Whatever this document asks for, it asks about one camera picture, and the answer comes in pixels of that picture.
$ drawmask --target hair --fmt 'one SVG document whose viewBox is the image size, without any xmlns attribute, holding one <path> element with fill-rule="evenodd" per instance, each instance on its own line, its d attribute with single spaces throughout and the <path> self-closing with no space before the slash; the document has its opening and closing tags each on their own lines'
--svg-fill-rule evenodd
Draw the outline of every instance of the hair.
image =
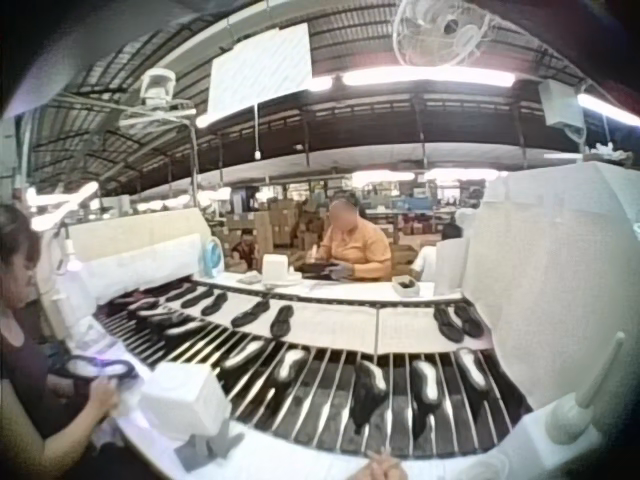
<svg viewBox="0 0 640 480">
<path fill-rule="evenodd" d="M 23 245 L 27 247 L 27 261 L 34 265 L 40 260 L 40 237 L 31 229 L 27 216 L 13 205 L 0 205 L 0 261 L 8 266 Z"/>
<path fill-rule="evenodd" d="M 455 223 L 445 223 L 442 226 L 442 240 L 462 238 L 462 227 Z"/>
<path fill-rule="evenodd" d="M 364 218 L 365 220 L 367 219 L 367 212 L 364 206 L 362 206 L 362 204 L 360 203 L 360 199 L 354 192 L 348 190 L 338 190 L 333 194 L 333 197 L 331 197 L 331 203 L 337 200 L 344 200 L 345 202 L 353 205 L 356 210 L 358 210 L 358 215 L 360 215 L 360 218 Z"/>
</svg>

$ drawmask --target orange shirt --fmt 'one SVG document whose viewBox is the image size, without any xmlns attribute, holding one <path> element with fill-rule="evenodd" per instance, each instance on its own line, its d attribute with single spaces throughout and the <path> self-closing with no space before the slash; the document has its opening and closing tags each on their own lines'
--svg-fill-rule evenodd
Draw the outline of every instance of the orange shirt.
<svg viewBox="0 0 640 480">
<path fill-rule="evenodd" d="M 329 227 L 316 258 L 352 264 L 356 279 L 387 280 L 391 274 L 389 241 L 382 230 L 363 218 L 348 232 Z"/>
</svg>

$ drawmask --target glove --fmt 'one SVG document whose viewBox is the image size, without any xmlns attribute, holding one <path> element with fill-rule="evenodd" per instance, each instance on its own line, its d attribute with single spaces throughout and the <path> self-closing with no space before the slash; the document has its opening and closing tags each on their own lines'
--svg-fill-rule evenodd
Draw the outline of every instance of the glove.
<svg viewBox="0 0 640 480">
<path fill-rule="evenodd" d="M 332 260 L 335 265 L 327 267 L 323 273 L 331 275 L 334 280 L 344 280 L 353 276 L 353 265 L 347 262 Z"/>
</svg>

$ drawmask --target woman in orange shirt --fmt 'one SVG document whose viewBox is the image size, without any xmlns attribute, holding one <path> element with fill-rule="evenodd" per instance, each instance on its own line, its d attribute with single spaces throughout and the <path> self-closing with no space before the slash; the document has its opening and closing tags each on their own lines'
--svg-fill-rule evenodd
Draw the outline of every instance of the woman in orange shirt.
<svg viewBox="0 0 640 480">
<path fill-rule="evenodd" d="M 388 280 L 391 249 L 385 234 L 358 212 L 358 198 L 352 192 L 338 193 L 329 206 L 331 226 L 315 261 L 332 262 L 326 273 L 335 280 Z"/>
</svg>

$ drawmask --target woman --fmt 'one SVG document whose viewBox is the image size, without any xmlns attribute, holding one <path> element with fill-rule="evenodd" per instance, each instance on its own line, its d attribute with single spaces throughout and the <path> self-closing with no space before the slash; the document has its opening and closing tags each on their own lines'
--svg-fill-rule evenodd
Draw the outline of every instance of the woman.
<svg viewBox="0 0 640 480">
<path fill-rule="evenodd" d="M 39 256 L 28 218 L 0 205 L 0 476 L 108 478 L 104 461 L 92 468 L 100 456 L 89 455 L 88 446 L 94 427 L 118 403 L 115 386 L 93 382 L 88 401 L 71 418 L 57 395 L 71 395 L 72 384 L 47 375 L 46 357 L 12 314 L 27 302 Z"/>
<path fill-rule="evenodd" d="M 315 261 L 335 266 L 327 273 L 336 280 L 388 280 L 391 249 L 385 234 L 359 214 L 360 203 L 352 192 L 337 193 L 329 206 L 331 226 Z"/>
</svg>

